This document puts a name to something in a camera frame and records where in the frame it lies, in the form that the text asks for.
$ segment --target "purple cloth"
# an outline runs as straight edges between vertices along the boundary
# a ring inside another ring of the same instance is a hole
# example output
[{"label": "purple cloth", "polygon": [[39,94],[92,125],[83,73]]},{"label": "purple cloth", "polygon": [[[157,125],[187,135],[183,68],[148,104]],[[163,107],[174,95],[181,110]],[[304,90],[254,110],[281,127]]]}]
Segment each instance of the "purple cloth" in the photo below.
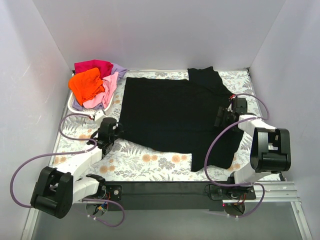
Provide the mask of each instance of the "purple cloth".
[{"label": "purple cloth", "polygon": [[[118,83],[120,79],[122,79],[125,74],[128,72],[128,69],[116,64],[116,63],[112,63],[113,64],[113,68],[111,70],[111,75],[115,74],[115,72],[118,72],[118,78],[116,79],[116,82]],[[72,102],[72,107],[78,111],[83,111],[84,107],[81,106],[78,101],[76,100],[76,98],[73,99]],[[102,103],[99,103],[97,106],[95,106],[93,109],[95,110],[99,110],[99,109],[104,109],[104,105]]]},{"label": "purple cloth", "polygon": [[[73,99],[73,102],[72,102],[72,107],[78,111],[83,111],[84,110],[84,107],[81,106],[78,101],[76,100],[76,98]],[[97,106],[95,106],[93,108],[94,110],[99,110],[99,109],[104,109],[104,105],[101,103],[99,103]]]},{"label": "purple cloth", "polygon": [[120,79],[122,79],[126,72],[128,72],[128,69],[116,64],[116,63],[112,63],[113,64],[113,68],[111,70],[111,75],[115,74],[115,72],[118,72],[118,78],[116,79],[116,82],[119,82]]}]

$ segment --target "orange cloth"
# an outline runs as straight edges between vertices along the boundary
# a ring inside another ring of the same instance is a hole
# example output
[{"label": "orange cloth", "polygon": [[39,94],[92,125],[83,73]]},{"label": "orange cloth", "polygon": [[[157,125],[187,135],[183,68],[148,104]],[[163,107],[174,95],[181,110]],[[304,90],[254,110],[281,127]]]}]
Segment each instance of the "orange cloth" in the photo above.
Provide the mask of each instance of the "orange cloth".
[{"label": "orange cloth", "polygon": [[104,93],[103,81],[97,67],[80,72],[69,80],[69,88],[82,106],[85,101],[93,99],[97,94]]}]

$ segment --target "pink cloth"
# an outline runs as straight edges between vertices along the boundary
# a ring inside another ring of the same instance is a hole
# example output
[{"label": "pink cloth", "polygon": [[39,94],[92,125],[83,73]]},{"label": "pink cloth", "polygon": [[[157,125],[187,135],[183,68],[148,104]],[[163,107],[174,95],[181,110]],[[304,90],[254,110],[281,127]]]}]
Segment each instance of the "pink cloth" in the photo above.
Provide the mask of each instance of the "pink cloth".
[{"label": "pink cloth", "polygon": [[116,71],[113,75],[106,76],[102,79],[103,83],[102,86],[105,89],[105,92],[101,92],[97,94],[93,99],[85,101],[83,106],[86,109],[93,109],[98,104],[102,103],[103,108],[107,108],[110,103],[111,97],[114,94],[117,88],[117,78],[118,72]]},{"label": "pink cloth", "polygon": [[101,78],[111,75],[113,67],[114,65],[111,62],[96,59],[90,61],[76,62],[74,64],[75,74],[79,74],[93,68],[98,68],[100,71]]}]

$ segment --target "cable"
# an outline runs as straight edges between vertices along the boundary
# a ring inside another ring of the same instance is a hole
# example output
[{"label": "cable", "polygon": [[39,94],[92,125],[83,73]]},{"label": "cable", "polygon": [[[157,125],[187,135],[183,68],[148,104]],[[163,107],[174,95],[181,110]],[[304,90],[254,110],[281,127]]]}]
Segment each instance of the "cable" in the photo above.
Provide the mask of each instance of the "cable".
[{"label": "cable", "polygon": [[125,209],[124,209],[119,203],[117,203],[116,201],[106,200],[106,199],[104,199],[104,200],[102,200],[102,199],[91,199],[91,198],[84,198],[84,199],[82,199],[82,201],[90,201],[90,202],[98,202],[98,203],[107,202],[108,205],[109,205],[109,204],[115,204],[115,205],[117,205],[117,206],[121,209],[121,211],[122,211],[122,219],[121,219],[121,221],[120,221],[119,223],[117,223],[117,224],[110,224],[110,223],[108,223],[108,222],[106,222],[106,221],[104,221],[104,220],[101,220],[100,218],[97,218],[97,217],[93,216],[93,215],[90,215],[90,214],[87,215],[87,214],[81,212],[82,215],[86,215],[86,216],[88,216],[88,217],[91,217],[91,218],[93,218],[94,220],[97,220],[97,221],[99,221],[100,223],[103,223],[104,225],[106,225],[106,226],[108,226],[108,227],[111,227],[111,228],[118,227],[118,226],[121,225],[121,224],[124,222],[124,220],[125,220],[125,217],[126,217]]},{"label": "cable", "polygon": [[70,139],[70,140],[77,140],[77,141],[92,141],[94,142],[94,146],[87,149],[87,150],[82,150],[82,151],[70,151],[70,152],[56,152],[56,153],[46,153],[46,154],[41,154],[41,155],[38,155],[38,156],[34,156],[32,158],[30,158],[29,160],[25,161],[24,163],[22,163],[16,170],[15,172],[13,173],[12,175],[12,178],[11,178],[11,181],[10,181],[10,195],[11,195],[11,198],[12,200],[18,204],[19,206],[23,207],[23,208],[32,208],[31,205],[26,205],[24,203],[21,203],[15,196],[15,193],[14,193],[14,181],[15,181],[15,178],[18,174],[18,172],[25,166],[27,165],[28,163],[32,162],[33,160],[36,160],[36,159],[39,159],[39,158],[44,158],[44,157],[51,157],[51,156],[59,156],[59,155],[73,155],[73,154],[84,154],[84,153],[87,153],[87,152],[90,152],[92,151],[93,149],[96,148],[97,146],[97,141],[94,140],[93,138],[74,138],[74,137],[70,137],[70,136],[67,136],[65,135],[63,132],[62,132],[62,123],[70,116],[84,116],[84,117],[88,117],[90,119],[91,116],[90,115],[87,115],[87,114],[83,114],[83,113],[72,113],[72,114],[68,114],[66,115],[65,117],[63,117],[59,123],[59,128],[58,128],[58,131],[59,133],[67,138],[67,139]]},{"label": "cable", "polygon": [[[239,186],[252,186],[252,185],[258,185],[262,188],[262,196],[261,196],[261,199],[260,201],[258,202],[258,204],[249,212],[241,215],[241,216],[233,216],[233,215],[230,215],[231,217],[234,217],[234,218],[243,218],[243,217],[246,217],[250,214],[252,214],[255,210],[257,210],[257,208],[260,206],[260,204],[262,203],[264,197],[265,197],[265,188],[264,186],[261,184],[261,183],[253,183],[253,182],[244,182],[244,183],[236,183],[236,184],[223,184],[223,183],[218,183],[214,180],[211,179],[211,177],[209,176],[208,174],[208,159],[209,159],[209,155],[212,151],[212,148],[214,147],[214,145],[216,144],[216,142],[219,140],[219,138],[221,138],[221,136],[227,132],[229,129],[237,126],[238,124],[241,124],[241,123],[244,123],[246,121],[250,121],[250,120],[256,120],[256,119],[262,119],[262,120],[268,120],[270,118],[270,113],[269,113],[269,109],[267,108],[266,104],[260,100],[259,98],[257,98],[256,96],[252,95],[252,94],[248,94],[248,93],[240,93],[240,94],[234,94],[232,95],[230,98],[234,98],[234,97],[237,97],[237,96],[241,96],[241,95],[245,95],[245,96],[250,96],[250,97],[253,97],[255,99],[257,99],[260,103],[262,103],[262,105],[265,107],[265,110],[266,110],[266,114],[267,114],[267,117],[262,117],[262,116],[255,116],[255,117],[249,117],[249,118],[246,118],[246,119],[243,119],[243,120],[239,120],[239,121],[236,121],[232,124],[230,124],[229,126],[227,126],[225,129],[222,130],[222,132],[220,132],[220,134],[213,140],[213,142],[211,143],[207,153],[206,153],[206,156],[205,156],[205,159],[204,159],[204,173],[206,175],[206,177],[208,178],[208,180],[213,184],[213,185],[216,185],[218,187],[222,187],[222,188],[231,188],[231,187],[239,187]],[[208,212],[209,214],[214,214],[214,215],[220,215],[220,216],[225,216],[224,214],[221,214],[221,213],[216,213],[216,212]]]}]

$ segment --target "gray floor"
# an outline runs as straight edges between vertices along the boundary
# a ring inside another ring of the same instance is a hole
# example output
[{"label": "gray floor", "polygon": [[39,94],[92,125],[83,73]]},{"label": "gray floor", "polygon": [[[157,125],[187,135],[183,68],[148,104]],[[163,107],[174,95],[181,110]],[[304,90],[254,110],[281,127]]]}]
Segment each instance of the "gray floor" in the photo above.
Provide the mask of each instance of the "gray floor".
[{"label": "gray floor", "polygon": [[[256,203],[246,203],[247,211]],[[215,216],[206,210],[128,210],[124,223],[107,227],[78,211],[85,204],[73,205],[63,219],[40,212],[33,240],[152,239],[152,240],[301,240],[290,202],[263,202],[252,215],[239,219]],[[116,223],[121,212],[102,217]]]}]

